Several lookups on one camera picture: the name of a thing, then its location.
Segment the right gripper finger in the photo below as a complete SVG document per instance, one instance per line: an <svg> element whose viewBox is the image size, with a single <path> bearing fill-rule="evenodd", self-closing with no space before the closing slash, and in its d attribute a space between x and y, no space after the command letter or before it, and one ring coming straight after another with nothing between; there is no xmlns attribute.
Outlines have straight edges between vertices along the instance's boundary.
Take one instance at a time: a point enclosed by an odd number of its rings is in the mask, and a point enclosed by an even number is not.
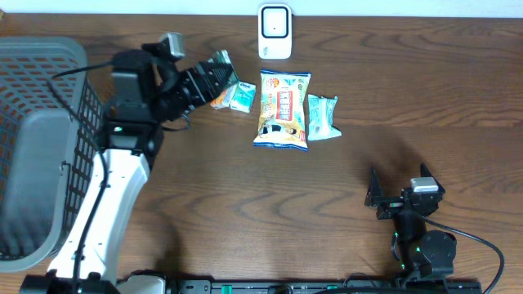
<svg viewBox="0 0 523 294"><path fill-rule="evenodd" d="M378 174L374 168L370 169L370 182L365 197L366 207L376 207L383 201L383 192L380 185Z"/></svg>
<svg viewBox="0 0 523 294"><path fill-rule="evenodd" d="M435 182L435 184L437 185L438 187L438 193L439 194L444 194L445 193L445 188L440 184L440 182L432 175L432 173L430 172L430 170L428 169L427 165L425 163L421 163L420 164L420 176L421 177L430 177L433 179L433 181Z"/></svg>

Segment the orange small carton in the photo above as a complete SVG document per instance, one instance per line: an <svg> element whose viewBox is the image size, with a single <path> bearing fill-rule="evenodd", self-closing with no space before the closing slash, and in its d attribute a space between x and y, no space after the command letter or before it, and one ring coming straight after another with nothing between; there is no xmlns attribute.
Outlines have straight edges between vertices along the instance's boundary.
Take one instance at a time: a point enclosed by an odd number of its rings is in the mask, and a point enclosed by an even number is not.
<svg viewBox="0 0 523 294"><path fill-rule="evenodd" d="M231 85L225 89L216 99L214 99L210 106L214 109L224 109L230 107L230 102L234 98L237 84Z"/></svg>

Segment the round tape roll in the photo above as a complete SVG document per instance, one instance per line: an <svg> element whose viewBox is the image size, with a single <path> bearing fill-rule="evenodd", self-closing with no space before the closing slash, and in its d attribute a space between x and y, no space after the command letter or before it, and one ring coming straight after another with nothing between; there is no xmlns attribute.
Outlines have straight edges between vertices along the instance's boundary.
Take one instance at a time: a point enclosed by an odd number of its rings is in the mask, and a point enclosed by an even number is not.
<svg viewBox="0 0 523 294"><path fill-rule="evenodd" d="M209 63L218 63L218 64L224 64L229 65L232 68L232 72L230 74L229 82L227 83L228 86L235 85L239 82L238 75L235 72L235 68L232 65L232 62L230 60L230 57L228 55L227 50L221 50L217 51L209 60Z"/></svg>

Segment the teal small carton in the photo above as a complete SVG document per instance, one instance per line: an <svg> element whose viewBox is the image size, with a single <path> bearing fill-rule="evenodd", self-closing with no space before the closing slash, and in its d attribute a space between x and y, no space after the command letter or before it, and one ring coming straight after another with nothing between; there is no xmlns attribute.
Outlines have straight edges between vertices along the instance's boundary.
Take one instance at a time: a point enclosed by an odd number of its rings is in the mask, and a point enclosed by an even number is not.
<svg viewBox="0 0 523 294"><path fill-rule="evenodd" d="M249 113L256 95L256 86L247 82L238 82L230 108L236 111Z"/></svg>

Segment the yellow snack bag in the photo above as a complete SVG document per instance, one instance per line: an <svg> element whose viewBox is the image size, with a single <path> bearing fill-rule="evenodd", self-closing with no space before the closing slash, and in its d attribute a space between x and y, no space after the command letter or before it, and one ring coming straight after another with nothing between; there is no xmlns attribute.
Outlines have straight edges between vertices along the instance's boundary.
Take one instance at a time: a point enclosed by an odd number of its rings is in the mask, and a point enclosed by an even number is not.
<svg viewBox="0 0 523 294"><path fill-rule="evenodd" d="M310 72L261 70L261 112L256 147L306 152L304 100Z"/></svg>

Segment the mint green pack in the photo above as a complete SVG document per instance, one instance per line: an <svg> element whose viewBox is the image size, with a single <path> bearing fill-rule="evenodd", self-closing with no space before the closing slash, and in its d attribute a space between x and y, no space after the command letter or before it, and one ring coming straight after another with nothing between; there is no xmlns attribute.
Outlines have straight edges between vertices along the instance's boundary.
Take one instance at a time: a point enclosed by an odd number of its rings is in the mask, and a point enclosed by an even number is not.
<svg viewBox="0 0 523 294"><path fill-rule="evenodd" d="M337 97L308 95L309 134L308 140L327 140L339 137L342 133L333 125L333 112Z"/></svg>

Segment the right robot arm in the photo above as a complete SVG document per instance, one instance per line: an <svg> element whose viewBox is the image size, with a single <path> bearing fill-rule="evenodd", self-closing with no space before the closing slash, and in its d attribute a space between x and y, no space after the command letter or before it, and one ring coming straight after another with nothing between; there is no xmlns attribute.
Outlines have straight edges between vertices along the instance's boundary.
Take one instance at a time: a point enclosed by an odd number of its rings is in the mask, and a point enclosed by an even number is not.
<svg viewBox="0 0 523 294"><path fill-rule="evenodd" d="M375 207L379 220L394 223L391 251L403 269L395 278L397 287L441 281L454 272L456 238L441 230L428 230L424 220L439 208L444 194L445 189L425 164L420 166L420 176L411 179L410 186L395 197L384 194L376 170L371 170L364 205Z"/></svg>

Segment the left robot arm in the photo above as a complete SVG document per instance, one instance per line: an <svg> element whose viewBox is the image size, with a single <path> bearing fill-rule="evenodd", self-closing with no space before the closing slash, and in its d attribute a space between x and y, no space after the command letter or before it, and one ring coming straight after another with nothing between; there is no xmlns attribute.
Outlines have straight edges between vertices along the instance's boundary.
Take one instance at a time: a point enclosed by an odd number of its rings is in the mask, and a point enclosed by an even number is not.
<svg viewBox="0 0 523 294"><path fill-rule="evenodd" d="M44 275L28 275L22 293L172 293L168 277L143 270L118 279L118 256L138 194L149 179L167 130L217 98L235 70L212 58L178 70L183 57L148 44L114 55L118 94L92 135L92 179L73 228Z"/></svg>

